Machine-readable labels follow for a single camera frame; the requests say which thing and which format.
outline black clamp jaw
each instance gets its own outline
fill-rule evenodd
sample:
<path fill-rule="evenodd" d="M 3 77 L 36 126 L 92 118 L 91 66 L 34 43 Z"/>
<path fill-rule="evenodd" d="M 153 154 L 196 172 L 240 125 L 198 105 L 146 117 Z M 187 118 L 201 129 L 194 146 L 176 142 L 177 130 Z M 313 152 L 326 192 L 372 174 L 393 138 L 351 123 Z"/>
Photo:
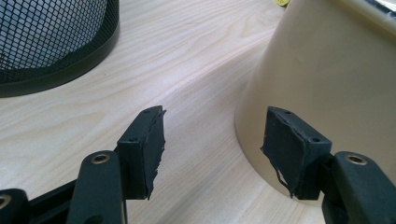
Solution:
<path fill-rule="evenodd" d="M 86 157 L 78 179 L 28 201 L 22 189 L 0 190 L 0 223 L 127 223 L 125 200 L 143 200 L 163 154 L 163 108 L 142 111 L 114 151 Z"/>
<path fill-rule="evenodd" d="M 268 107 L 262 152 L 279 182 L 300 200 L 325 194 L 326 223 L 396 223 L 396 188 L 368 157 L 330 153 L 332 142 L 302 119 Z"/>

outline metal screw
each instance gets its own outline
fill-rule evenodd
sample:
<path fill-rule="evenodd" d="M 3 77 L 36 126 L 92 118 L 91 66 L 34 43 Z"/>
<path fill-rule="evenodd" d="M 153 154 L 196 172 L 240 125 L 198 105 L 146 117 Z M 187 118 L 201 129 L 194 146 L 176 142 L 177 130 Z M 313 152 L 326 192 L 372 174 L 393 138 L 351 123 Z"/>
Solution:
<path fill-rule="evenodd" d="M 364 158 L 356 155 L 347 155 L 346 160 L 357 165 L 367 165 L 367 161 Z"/>
<path fill-rule="evenodd" d="M 107 162 L 108 160 L 110 160 L 110 156 L 107 154 L 99 154 L 96 155 L 94 157 L 92 157 L 91 162 L 93 164 L 100 164 L 100 163 L 104 163 Z"/>
<path fill-rule="evenodd" d="M 0 195 L 0 209 L 5 208 L 12 201 L 12 197 L 8 194 Z"/>

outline black mesh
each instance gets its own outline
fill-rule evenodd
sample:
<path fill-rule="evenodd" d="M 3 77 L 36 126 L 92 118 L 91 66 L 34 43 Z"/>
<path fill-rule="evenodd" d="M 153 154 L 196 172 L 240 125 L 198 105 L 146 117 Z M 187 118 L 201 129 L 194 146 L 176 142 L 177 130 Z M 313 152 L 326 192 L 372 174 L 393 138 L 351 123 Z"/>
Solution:
<path fill-rule="evenodd" d="M 118 23 L 119 0 L 0 1 L 0 88 L 57 74 L 92 56 Z"/>

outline black mesh wastebasket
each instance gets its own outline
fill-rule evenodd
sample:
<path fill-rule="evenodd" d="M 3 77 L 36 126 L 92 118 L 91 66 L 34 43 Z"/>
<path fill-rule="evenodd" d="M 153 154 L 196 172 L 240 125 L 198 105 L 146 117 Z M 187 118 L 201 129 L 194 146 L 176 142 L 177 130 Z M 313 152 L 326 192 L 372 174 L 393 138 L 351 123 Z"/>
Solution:
<path fill-rule="evenodd" d="M 0 1 L 0 97 L 79 77 L 113 49 L 119 0 Z"/>

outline wood grain surface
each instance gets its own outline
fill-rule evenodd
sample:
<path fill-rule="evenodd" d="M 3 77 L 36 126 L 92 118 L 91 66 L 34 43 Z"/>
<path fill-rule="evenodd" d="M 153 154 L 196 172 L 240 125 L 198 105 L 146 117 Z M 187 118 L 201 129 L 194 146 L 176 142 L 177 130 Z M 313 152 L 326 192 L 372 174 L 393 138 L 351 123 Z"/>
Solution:
<path fill-rule="evenodd" d="M 30 199 L 113 149 L 143 109 L 163 105 L 165 152 L 130 223 L 323 223 L 251 167 L 233 113 L 284 13 L 272 0 L 121 0 L 120 39 L 86 75 L 0 99 L 0 189 Z"/>

